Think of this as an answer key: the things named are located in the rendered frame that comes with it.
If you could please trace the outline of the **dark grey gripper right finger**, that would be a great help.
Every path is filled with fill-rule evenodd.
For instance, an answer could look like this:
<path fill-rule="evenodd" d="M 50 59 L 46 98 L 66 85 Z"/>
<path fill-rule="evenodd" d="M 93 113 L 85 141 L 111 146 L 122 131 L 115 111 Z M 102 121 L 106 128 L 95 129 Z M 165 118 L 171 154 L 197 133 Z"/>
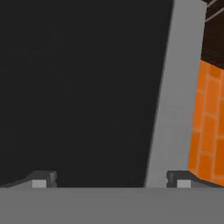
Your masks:
<path fill-rule="evenodd" d="M 221 185 L 214 184 L 212 182 L 202 180 L 197 178 L 190 171 L 168 171 L 166 173 L 167 188 L 180 188 L 186 183 L 186 187 L 190 188 L 202 188 L 202 187 L 212 187 L 221 188 Z"/>

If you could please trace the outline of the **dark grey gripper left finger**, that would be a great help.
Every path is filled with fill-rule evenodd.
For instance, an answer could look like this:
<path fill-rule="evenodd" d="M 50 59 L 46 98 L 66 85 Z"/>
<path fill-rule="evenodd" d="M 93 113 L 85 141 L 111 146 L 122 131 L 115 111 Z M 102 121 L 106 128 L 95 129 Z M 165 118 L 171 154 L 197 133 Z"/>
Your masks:
<path fill-rule="evenodd" d="M 34 171 L 23 179 L 17 180 L 6 185 L 1 185 L 1 188 L 55 188 L 58 186 L 56 180 L 56 171 Z"/>

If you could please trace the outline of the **grey cabinet side panel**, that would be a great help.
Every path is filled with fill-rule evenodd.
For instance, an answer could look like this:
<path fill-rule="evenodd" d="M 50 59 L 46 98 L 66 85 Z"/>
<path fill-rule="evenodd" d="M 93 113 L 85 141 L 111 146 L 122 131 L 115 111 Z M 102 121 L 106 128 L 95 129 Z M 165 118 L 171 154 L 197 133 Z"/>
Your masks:
<path fill-rule="evenodd" d="M 202 0 L 174 0 L 147 187 L 165 187 L 168 171 L 187 169 L 206 10 Z"/>

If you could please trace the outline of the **black cabinet front panel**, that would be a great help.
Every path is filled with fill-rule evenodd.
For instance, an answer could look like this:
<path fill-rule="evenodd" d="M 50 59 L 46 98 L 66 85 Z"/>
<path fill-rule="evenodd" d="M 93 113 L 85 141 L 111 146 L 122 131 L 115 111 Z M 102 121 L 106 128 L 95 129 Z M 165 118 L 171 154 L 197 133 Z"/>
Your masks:
<path fill-rule="evenodd" d="M 0 186 L 145 182 L 173 0 L 0 0 Z"/>

